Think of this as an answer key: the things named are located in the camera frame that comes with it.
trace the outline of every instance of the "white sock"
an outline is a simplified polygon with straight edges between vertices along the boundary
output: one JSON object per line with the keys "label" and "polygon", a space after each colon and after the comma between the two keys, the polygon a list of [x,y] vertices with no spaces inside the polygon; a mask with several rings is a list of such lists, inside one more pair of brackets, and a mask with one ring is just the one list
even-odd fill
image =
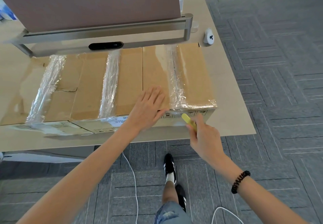
{"label": "white sock", "polygon": [[174,177],[174,172],[168,173],[166,176],[166,182],[171,181],[175,184],[175,177]]}

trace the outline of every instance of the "floor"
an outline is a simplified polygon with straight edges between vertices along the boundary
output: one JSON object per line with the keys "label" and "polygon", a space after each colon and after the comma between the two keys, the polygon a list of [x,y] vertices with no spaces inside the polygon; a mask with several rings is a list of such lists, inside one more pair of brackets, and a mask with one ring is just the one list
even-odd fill
{"label": "floor", "polygon": [[[323,223],[323,0],[206,0],[257,134],[223,137],[225,153],[285,204]],[[153,223],[172,153],[193,223],[211,223],[223,206],[261,223],[230,193],[188,140],[129,145],[138,223]],[[76,164],[6,163],[0,167],[0,223],[15,223]],[[134,181],[123,157],[95,188],[74,223],[135,223]],[[238,223],[219,211],[216,223]]]}

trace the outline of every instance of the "black sneaker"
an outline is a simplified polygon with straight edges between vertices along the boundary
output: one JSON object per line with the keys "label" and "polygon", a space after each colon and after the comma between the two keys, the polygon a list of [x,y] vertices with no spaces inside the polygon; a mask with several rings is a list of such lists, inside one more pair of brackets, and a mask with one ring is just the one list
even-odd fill
{"label": "black sneaker", "polygon": [[164,157],[164,170],[165,170],[165,176],[167,176],[168,173],[174,173],[174,185],[176,185],[176,172],[175,172],[175,166],[174,166],[174,159],[173,156],[168,153]]}
{"label": "black sneaker", "polygon": [[180,204],[182,209],[186,212],[186,194],[185,194],[184,188],[178,184],[175,187],[175,189],[178,196],[178,203]]}

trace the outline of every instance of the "white mouse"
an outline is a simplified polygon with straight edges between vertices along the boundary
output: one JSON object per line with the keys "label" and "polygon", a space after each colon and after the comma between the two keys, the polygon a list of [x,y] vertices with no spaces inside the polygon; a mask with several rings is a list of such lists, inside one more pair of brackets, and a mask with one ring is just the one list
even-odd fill
{"label": "white mouse", "polygon": [[204,37],[204,43],[208,43],[209,45],[213,44],[214,43],[214,35],[212,33],[212,30],[211,28],[208,28],[206,31],[205,31],[205,37]]}

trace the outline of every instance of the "desk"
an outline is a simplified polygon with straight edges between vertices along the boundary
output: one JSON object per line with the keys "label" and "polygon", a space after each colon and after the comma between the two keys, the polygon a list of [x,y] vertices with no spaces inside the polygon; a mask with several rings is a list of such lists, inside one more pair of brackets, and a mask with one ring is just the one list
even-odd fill
{"label": "desk", "polygon": [[[191,34],[189,42],[199,42],[203,47],[204,58],[218,105],[218,108],[207,121],[207,124],[216,127],[220,131],[221,136],[256,133],[205,0],[184,0],[183,13],[192,13],[194,15],[193,20],[199,22],[199,30]],[[211,28],[214,34],[214,44],[211,46],[205,46],[203,43],[204,32],[207,28]],[[8,22],[8,24],[0,25],[0,41],[12,38],[14,35],[19,34],[22,29],[23,27],[19,22]],[[32,50],[42,51],[53,48],[58,50],[57,53],[60,53],[60,49],[66,50],[86,46],[92,42],[116,40],[138,42],[170,37],[175,38],[181,34],[182,32],[174,31],[38,43],[32,46]],[[3,80],[0,82],[0,117],[4,115],[9,101],[14,96],[15,90],[19,87],[19,81],[28,63],[29,58],[16,47],[11,44],[0,44],[0,79]],[[46,137],[39,132],[5,130],[0,126],[0,152],[100,145],[111,134]],[[133,142],[187,138],[189,138],[189,135],[185,127],[155,127],[140,133]]]}

